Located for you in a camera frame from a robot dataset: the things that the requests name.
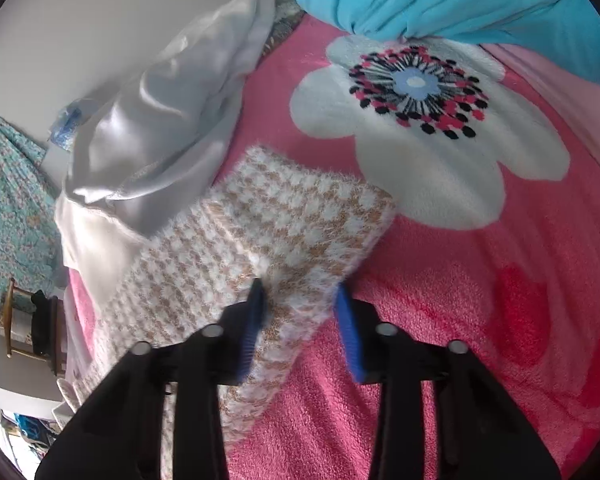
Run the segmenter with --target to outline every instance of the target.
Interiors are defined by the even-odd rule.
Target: pink blanket
[[[600,164],[600,86],[521,46],[484,47],[540,93]]]
[[[74,294],[75,309],[78,313],[78,321],[82,327],[84,340],[87,343],[89,353],[93,356],[93,329],[96,325],[93,303],[77,270],[69,269],[69,283]]]
[[[305,18],[248,79],[220,176],[263,143],[391,192],[402,215],[354,295],[414,338],[467,341],[567,476],[600,437],[600,167],[484,51],[416,46],[344,38]],[[232,450],[232,478],[365,479],[377,408],[378,389],[352,382],[329,320]],[[429,399],[428,479],[432,418]]]

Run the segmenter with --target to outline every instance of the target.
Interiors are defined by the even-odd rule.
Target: white flower pattern
[[[331,64],[294,90],[291,118],[312,137],[355,136],[361,172],[408,218],[484,227],[504,208],[500,164],[527,180],[559,181],[569,169],[549,119],[499,83],[504,67],[479,46],[343,36],[326,54]]]

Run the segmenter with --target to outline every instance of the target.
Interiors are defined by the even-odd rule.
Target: pink towel
[[[69,269],[69,283],[74,293],[75,309],[78,311],[78,320],[82,327],[84,340],[87,343],[89,353],[93,356],[93,329],[96,324],[93,303],[87,289],[84,287],[80,272]]]

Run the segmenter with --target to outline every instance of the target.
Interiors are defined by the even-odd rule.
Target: wooden chair
[[[48,358],[45,358],[43,356],[36,355],[28,350],[15,348],[11,343],[11,324],[13,322],[13,295],[16,293],[22,296],[26,296],[28,298],[31,298],[33,296],[32,292],[29,292],[28,290],[24,290],[23,288],[19,288],[18,286],[16,286],[16,280],[13,277],[9,278],[9,286],[7,288],[7,293],[4,298],[4,303],[2,305],[2,324],[4,326],[4,340],[7,347],[7,357],[11,358],[13,354],[19,354],[25,357],[29,357],[31,359],[36,359],[38,361],[44,361],[49,364],[51,371],[55,376],[57,376],[58,374],[62,374],[62,335],[59,332],[62,327],[62,323],[59,322],[59,316],[62,313],[62,301],[58,300],[56,296],[52,296],[49,300],[51,302],[51,326],[49,331],[51,336],[51,353]]]

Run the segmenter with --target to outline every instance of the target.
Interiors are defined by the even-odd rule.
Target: white wall
[[[7,0],[0,115],[44,141],[56,112],[149,60],[196,15],[230,0]]]
[[[51,408],[61,400],[56,378],[46,363],[16,354],[9,359],[0,336],[0,408],[52,418]]]

